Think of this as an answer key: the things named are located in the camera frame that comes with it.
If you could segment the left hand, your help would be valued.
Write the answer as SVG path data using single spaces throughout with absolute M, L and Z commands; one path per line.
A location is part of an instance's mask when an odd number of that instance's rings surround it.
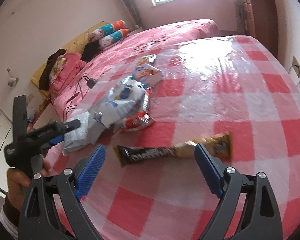
M 22 210 L 25 197 L 24 189 L 27 189 L 31 179 L 18 168 L 9 168 L 7 170 L 7 199 L 19 212 Z

